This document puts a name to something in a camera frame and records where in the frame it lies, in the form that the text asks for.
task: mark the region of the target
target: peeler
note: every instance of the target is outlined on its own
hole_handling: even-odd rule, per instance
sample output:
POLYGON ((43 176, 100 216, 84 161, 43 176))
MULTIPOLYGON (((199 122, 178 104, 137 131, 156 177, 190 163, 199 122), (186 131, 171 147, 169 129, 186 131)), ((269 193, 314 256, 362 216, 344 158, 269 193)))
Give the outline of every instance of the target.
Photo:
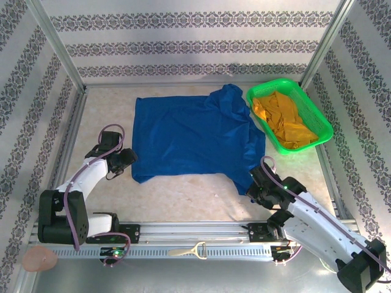
POLYGON ((193 248, 181 248, 181 249, 173 249, 169 251, 169 256, 180 256, 192 254, 198 257, 199 259, 207 259, 206 254, 206 243, 205 241, 198 242, 193 248), (202 245, 202 256, 198 254, 198 246, 202 245))

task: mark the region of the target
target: metal corner post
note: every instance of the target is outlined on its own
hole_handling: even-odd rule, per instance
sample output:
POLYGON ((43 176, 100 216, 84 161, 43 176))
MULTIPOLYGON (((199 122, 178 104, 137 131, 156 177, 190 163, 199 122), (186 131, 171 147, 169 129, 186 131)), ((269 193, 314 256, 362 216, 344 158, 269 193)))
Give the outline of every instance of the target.
POLYGON ((320 166, 322 168, 324 180, 326 181, 327 189, 329 191, 331 200, 334 200, 334 203, 336 205, 335 208, 338 211, 337 216, 340 220, 349 219, 348 215, 345 212, 345 207, 342 203, 341 195, 338 191, 337 184, 335 183, 334 177, 332 176, 332 170, 330 167, 330 163, 327 159, 324 145, 317 145, 315 148, 316 152, 318 153, 320 166))
POLYGON ((354 3, 355 0, 342 0, 341 3, 339 3, 333 18, 331 19, 330 25, 323 34, 319 46, 312 56, 310 63, 308 64, 308 67, 301 79, 300 84, 302 89, 305 90, 309 86, 313 76, 315 75, 321 62, 331 47, 331 44, 336 38, 338 31, 340 30, 354 3))
POLYGON ((72 113, 70 113, 70 117, 67 121, 67 130, 62 139, 62 149, 59 150, 59 154, 56 158, 58 167, 56 172, 53 172, 49 181, 49 189, 56 188, 66 180, 67 170, 71 161, 71 155, 76 142, 76 137, 78 135, 82 113, 84 111, 84 106, 86 105, 87 94, 88 90, 84 93, 77 92, 72 113))
POLYGON ((45 8, 42 6, 42 3, 40 0, 26 0, 26 4, 32 12, 35 20, 37 20, 50 45, 53 47, 54 52, 58 55, 72 81, 75 83, 79 91, 84 92, 86 85, 83 83, 77 68, 73 64, 64 44, 61 42, 61 39, 54 28, 50 17, 46 13, 45 8))

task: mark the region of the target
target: blue cloth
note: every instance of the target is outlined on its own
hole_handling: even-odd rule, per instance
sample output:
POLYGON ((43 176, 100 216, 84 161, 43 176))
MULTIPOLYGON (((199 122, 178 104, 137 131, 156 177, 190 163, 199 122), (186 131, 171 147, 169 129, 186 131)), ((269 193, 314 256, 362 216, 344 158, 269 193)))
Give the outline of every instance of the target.
POLYGON ((249 170, 265 155, 265 134, 249 114, 242 90, 233 84, 209 96, 138 98, 133 179, 223 173, 244 195, 252 182, 249 170))

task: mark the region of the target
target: metal frame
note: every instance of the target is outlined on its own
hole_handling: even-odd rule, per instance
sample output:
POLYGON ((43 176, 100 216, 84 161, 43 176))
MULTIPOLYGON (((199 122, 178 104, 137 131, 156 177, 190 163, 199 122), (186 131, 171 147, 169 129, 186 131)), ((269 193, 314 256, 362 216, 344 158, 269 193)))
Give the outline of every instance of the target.
POLYGON ((43 8, 42 3, 40 0, 26 0, 26 4, 32 12, 35 20, 37 20, 50 45, 53 47, 54 52, 58 55, 72 81, 75 83, 78 90, 84 92, 86 85, 83 83, 76 66, 73 64, 67 49, 65 49, 64 44, 61 42, 61 39, 48 14, 43 8))
POLYGON ((77 92, 75 93, 75 97, 73 98, 70 112, 67 117, 67 122, 65 123, 66 130, 64 131, 61 137, 61 146, 58 149, 55 164, 51 171, 51 176, 47 187, 48 189, 52 189, 54 188, 54 186, 58 186, 59 183, 61 182, 57 171, 62 172, 64 169, 62 166, 62 164, 65 162, 65 158, 63 157, 63 154, 68 148, 68 135, 71 132, 72 126, 75 123, 74 117, 76 117, 78 113, 82 98, 83 98, 83 93, 80 90, 77 90, 77 92))
POLYGON ((316 71, 318 70, 321 62, 323 61, 325 55, 327 54, 331 44, 336 38, 338 31, 341 28, 345 18, 348 16, 348 13, 353 6, 355 0, 342 0, 339 3, 337 10, 335 11, 334 17, 332 18, 330 25, 327 27, 322 39, 320 40, 319 46, 316 49, 314 55, 311 58, 310 63, 307 66, 307 69, 304 72, 304 75, 301 79, 301 88, 306 89, 316 71))
MULTIPOLYGON (((242 86, 255 86, 262 84, 263 82, 236 82, 236 85, 242 86)), ((111 88, 111 87, 213 87, 213 86, 222 86, 224 82, 156 82, 149 84, 87 84, 87 89, 100 89, 100 88, 111 88)))
POLYGON ((65 141, 63 155, 61 156, 61 161, 59 162, 58 173, 55 178, 52 178, 50 181, 50 186, 59 186, 66 180, 67 170, 69 163, 71 161, 71 156, 73 152, 73 147, 76 142, 76 138, 78 136, 79 126, 81 122, 81 117, 84 112, 84 106, 86 105, 88 91, 82 94, 78 101, 77 97, 75 98, 75 102, 78 103, 76 106, 75 114, 73 117, 70 117, 71 121, 69 121, 70 129, 67 136, 67 140, 65 141))
POLYGON ((320 166, 322 168, 324 180, 326 181, 327 189, 329 191, 331 202, 333 204, 333 208, 335 211, 335 216, 340 220, 348 219, 348 215, 346 214, 345 207, 342 203, 341 195, 338 191, 337 184, 335 183, 335 179, 332 176, 332 170, 327 159, 326 150, 324 149, 324 145, 317 145, 316 152, 318 153, 318 158, 320 162, 320 166))
MULTIPOLYGON (((140 225, 139 243, 132 246, 194 246, 197 241, 207 241, 212 246, 258 245, 249 241, 248 230, 243 228, 249 222, 266 221, 200 221, 200 222, 122 222, 140 225)), ((38 242, 38 223, 34 224, 29 245, 38 242)), ((61 244, 43 244, 50 247, 69 247, 61 244)), ((85 247, 107 246, 83 244, 85 247)))

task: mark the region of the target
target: cable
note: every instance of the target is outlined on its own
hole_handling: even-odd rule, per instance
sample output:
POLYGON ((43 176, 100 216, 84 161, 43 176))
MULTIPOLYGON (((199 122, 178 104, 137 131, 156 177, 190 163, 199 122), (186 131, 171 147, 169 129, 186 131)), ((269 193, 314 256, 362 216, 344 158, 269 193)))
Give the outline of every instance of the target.
POLYGON ((108 129, 109 127, 112 127, 112 126, 118 126, 121 131, 122 131, 122 138, 120 140, 120 142, 118 143, 117 146, 115 146, 114 148, 112 148, 111 150, 105 152, 104 154, 101 154, 100 156, 96 157, 95 159, 91 160, 88 164, 82 166, 80 168, 79 171, 76 172, 76 174, 72 177, 71 181, 69 182, 67 188, 65 189, 65 193, 64 193, 64 209, 65 209, 65 214, 67 215, 67 220, 68 220, 68 223, 69 223, 69 226, 71 228, 71 232, 72 232, 72 236, 73 236, 73 248, 76 250, 76 251, 79 251, 80 250, 80 245, 79 245, 79 239, 78 239, 78 233, 76 232, 76 228, 75 228, 75 224, 73 223, 73 220, 72 220, 72 216, 71 216, 71 213, 70 213, 70 210, 69 210, 69 205, 68 205, 68 194, 69 194, 69 190, 71 189, 73 183, 76 181, 77 177, 80 176, 81 173, 84 172, 85 169, 87 169, 91 164, 95 163, 97 160, 100 160, 101 158, 103 157, 106 157, 107 155, 121 149, 122 147, 122 143, 124 142, 125 140, 125 130, 124 128, 119 125, 119 124, 109 124, 107 126, 105 126, 99 133, 99 137, 98 137, 98 143, 100 143, 100 140, 101 140, 101 137, 102 137, 102 133, 104 130, 108 129))
POLYGON ((109 259, 114 259, 116 260, 115 263, 111 264, 110 267, 114 267, 116 266, 118 263, 120 263, 121 261, 123 261, 126 257, 126 255, 128 254, 129 250, 130 250, 130 237, 128 235, 126 235, 125 233, 117 233, 117 232, 107 232, 107 233, 100 233, 100 234, 97 234, 97 235, 94 235, 93 237, 97 237, 97 236, 123 236, 126 238, 126 244, 125 246, 123 247, 125 249, 125 252, 123 253, 123 256, 121 258, 117 258, 116 256, 108 256, 107 258, 105 258, 103 260, 103 265, 106 266, 107 265, 107 261, 109 259))
POLYGON ((275 180, 273 178, 273 176, 267 171, 266 167, 265 167, 265 156, 263 156, 261 158, 261 167, 262 167, 262 170, 266 173, 266 175, 270 178, 271 181, 273 181, 273 183, 275 185, 277 185, 279 188, 283 189, 284 191, 288 192, 290 195, 292 195, 293 197, 295 197, 295 199, 305 203, 307 206, 309 206, 310 208, 318 211, 318 213, 320 215, 322 215, 331 225, 333 225, 337 230, 339 230, 339 232, 341 232, 343 235, 345 235, 353 244, 356 244, 362 251, 364 251, 367 255, 369 255, 374 261, 376 261, 384 270, 386 270, 388 273, 391 273, 391 269, 387 267, 387 264, 385 264, 384 262, 382 262, 378 257, 376 257, 372 252, 370 252, 365 246, 363 246, 361 243, 357 242, 356 239, 354 237, 352 237, 349 233, 347 233, 344 229, 342 229, 341 227, 339 227, 337 224, 335 224, 333 222, 333 220, 325 213, 323 212, 321 209, 318 210, 318 208, 311 204, 309 201, 305 200, 304 198, 300 197, 299 195, 295 194, 294 192, 290 191, 289 189, 285 189, 283 187, 283 185, 281 185, 281 183, 279 183, 277 180, 275 180))
POLYGON ((271 170, 273 171, 273 173, 275 173, 276 170, 277 170, 276 161, 275 161, 271 156, 263 156, 263 157, 261 158, 261 163, 262 163, 262 159, 269 159, 270 161, 273 162, 273 167, 271 167, 271 170))
POLYGON ((377 283, 380 283, 380 284, 391 284, 391 280, 378 280, 377 283))
POLYGON ((292 259, 294 259, 295 257, 297 257, 297 255, 299 254, 299 252, 303 249, 303 246, 300 246, 292 255, 290 258, 288 258, 286 261, 284 261, 285 263, 291 261, 292 259))

